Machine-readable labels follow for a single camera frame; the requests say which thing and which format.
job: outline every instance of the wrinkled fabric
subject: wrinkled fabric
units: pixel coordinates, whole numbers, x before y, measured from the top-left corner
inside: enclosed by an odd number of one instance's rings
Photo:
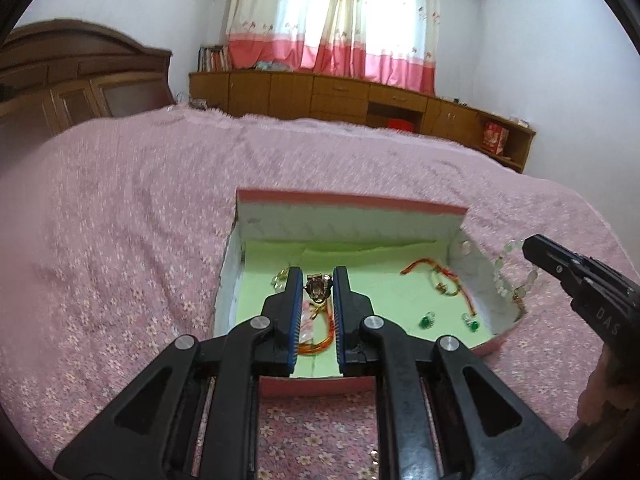
[[[539,232],[637,276],[578,194],[452,142],[183,108],[93,120],[0,179],[0,400],[47,465],[178,334],[211,332],[238,187],[468,206],[463,229],[487,257]],[[510,253],[505,273],[518,282],[528,272]],[[602,345],[551,277],[525,303],[486,362],[566,436]],[[366,474],[369,397],[266,399],[260,477]]]

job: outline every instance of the floral curtain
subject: floral curtain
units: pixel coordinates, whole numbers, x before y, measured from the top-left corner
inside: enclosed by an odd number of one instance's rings
[[[229,52],[433,94],[439,20],[439,0],[232,0]]]

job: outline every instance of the beaded bracelet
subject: beaded bracelet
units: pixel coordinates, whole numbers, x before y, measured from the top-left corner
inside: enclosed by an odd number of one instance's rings
[[[500,274],[500,271],[504,267],[504,260],[507,257],[507,254],[511,253],[511,251],[513,251],[514,249],[521,249],[523,245],[524,240],[509,242],[504,246],[504,251],[494,261],[495,288],[498,291],[498,294],[500,294],[503,298],[506,298],[511,292],[511,299],[513,301],[522,300],[531,290],[533,284],[538,278],[538,268],[536,266],[532,266],[533,268],[527,275],[527,279],[521,285],[515,287],[513,290],[510,290],[509,283]]]

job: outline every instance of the triangular cutout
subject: triangular cutout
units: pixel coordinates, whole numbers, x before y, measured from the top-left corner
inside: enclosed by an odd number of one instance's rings
[[[140,435],[149,434],[170,376],[171,368],[163,368],[154,375],[140,393],[116,415],[116,426]]]
[[[487,436],[497,436],[522,423],[522,417],[472,367],[462,370]]]

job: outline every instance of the red plastic object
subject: red plastic object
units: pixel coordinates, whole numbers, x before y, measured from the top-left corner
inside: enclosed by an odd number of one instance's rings
[[[386,127],[391,128],[393,130],[402,130],[404,132],[414,132],[415,126],[413,123],[409,121],[405,121],[404,119],[389,119],[386,122]]]

